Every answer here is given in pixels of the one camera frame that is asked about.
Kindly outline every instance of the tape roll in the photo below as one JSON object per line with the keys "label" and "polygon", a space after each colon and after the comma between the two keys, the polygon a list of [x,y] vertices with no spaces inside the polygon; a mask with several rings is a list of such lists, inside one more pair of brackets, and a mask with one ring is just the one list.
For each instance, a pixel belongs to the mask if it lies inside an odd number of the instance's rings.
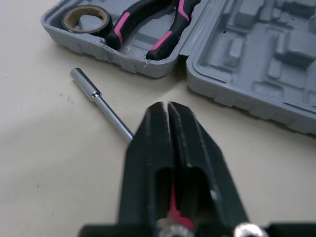
{"label": "tape roll", "polygon": [[[96,16],[102,20],[102,23],[94,29],[81,29],[79,25],[82,16]],[[87,33],[102,38],[105,38],[113,28],[111,15],[105,9],[95,5],[82,5],[71,8],[62,18],[61,24],[68,32],[76,34]]]}

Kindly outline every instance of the pink and black pliers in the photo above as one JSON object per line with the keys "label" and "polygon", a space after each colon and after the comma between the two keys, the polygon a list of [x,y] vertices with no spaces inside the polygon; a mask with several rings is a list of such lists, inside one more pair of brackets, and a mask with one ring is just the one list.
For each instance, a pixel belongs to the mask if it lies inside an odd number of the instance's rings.
{"label": "pink and black pliers", "polygon": [[[174,4],[174,0],[140,0],[123,12],[114,28],[106,36],[107,45],[120,49],[131,32],[151,15]],[[194,7],[200,0],[177,0],[174,22],[167,33],[146,54],[146,59],[161,60],[169,57],[183,30],[191,21]]]}

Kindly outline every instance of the pliers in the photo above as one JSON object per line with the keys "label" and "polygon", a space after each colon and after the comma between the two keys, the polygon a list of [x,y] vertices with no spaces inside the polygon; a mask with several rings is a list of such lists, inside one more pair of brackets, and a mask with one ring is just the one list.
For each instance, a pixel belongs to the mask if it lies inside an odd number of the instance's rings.
{"label": "pliers", "polygon": [[[107,45],[120,49],[131,32],[151,15],[171,6],[174,0],[140,0],[123,12],[114,28],[106,36]],[[161,60],[167,58],[177,45],[183,30],[191,21],[194,7],[200,0],[177,0],[174,22],[167,33],[148,51],[146,59]]]}

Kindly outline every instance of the tool case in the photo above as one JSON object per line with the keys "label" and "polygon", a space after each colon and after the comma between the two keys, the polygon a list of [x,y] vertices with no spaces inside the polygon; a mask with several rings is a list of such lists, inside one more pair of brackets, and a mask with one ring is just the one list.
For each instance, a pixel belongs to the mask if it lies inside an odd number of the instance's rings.
{"label": "tool case", "polygon": [[187,57],[188,86],[226,106],[316,135],[316,0],[202,0],[171,55],[147,60],[168,31],[168,7],[149,17],[114,50],[104,38],[74,34],[61,19],[77,5],[106,9],[115,23],[137,0],[61,0],[41,18],[51,38],[71,51],[119,64],[153,78]]}

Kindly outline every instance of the table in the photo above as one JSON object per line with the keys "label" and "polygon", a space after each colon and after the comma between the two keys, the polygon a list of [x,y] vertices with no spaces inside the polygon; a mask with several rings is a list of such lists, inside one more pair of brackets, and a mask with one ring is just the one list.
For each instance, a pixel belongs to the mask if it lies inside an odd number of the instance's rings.
{"label": "table", "polygon": [[56,45],[40,24],[57,0],[0,1],[0,229],[76,236],[115,223],[126,141],[73,82],[82,70],[135,131],[156,101],[189,106],[221,147],[253,223],[316,220],[316,139],[187,88],[184,62],[151,79]]}

